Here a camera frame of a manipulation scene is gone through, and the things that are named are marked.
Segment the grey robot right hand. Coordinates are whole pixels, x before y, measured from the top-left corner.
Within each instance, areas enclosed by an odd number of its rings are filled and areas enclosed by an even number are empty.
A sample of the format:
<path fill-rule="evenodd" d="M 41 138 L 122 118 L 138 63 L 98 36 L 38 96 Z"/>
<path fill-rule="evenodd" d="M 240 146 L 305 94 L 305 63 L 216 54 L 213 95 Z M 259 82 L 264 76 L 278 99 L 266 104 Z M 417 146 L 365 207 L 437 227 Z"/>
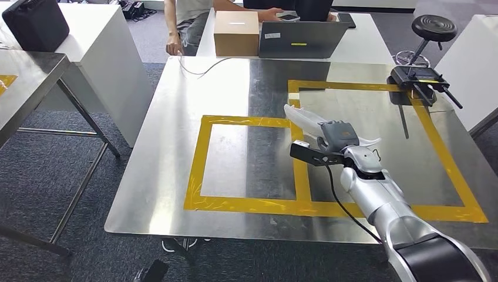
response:
<path fill-rule="evenodd" d="M 359 146 L 359 137 L 350 123 L 332 120 L 319 126 L 323 133 L 323 137 L 317 137 L 321 151 L 341 153 L 348 146 Z"/>

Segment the person's hand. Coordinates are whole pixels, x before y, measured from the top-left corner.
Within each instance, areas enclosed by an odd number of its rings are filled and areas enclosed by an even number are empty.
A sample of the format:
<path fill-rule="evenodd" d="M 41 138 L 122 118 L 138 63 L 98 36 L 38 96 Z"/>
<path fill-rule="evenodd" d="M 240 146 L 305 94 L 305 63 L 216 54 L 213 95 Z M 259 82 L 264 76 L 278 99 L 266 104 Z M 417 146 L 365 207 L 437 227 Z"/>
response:
<path fill-rule="evenodd" d="M 279 14 L 283 13 L 284 10 L 280 8 L 270 8 L 270 9 L 258 9 L 258 21 L 280 21 L 281 19 L 278 17 Z"/>
<path fill-rule="evenodd" d="M 177 33 L 171 33 L 166 42 L 166 52 L 171 56 L 183 56 L 183 46 L 180 36 Z"/>

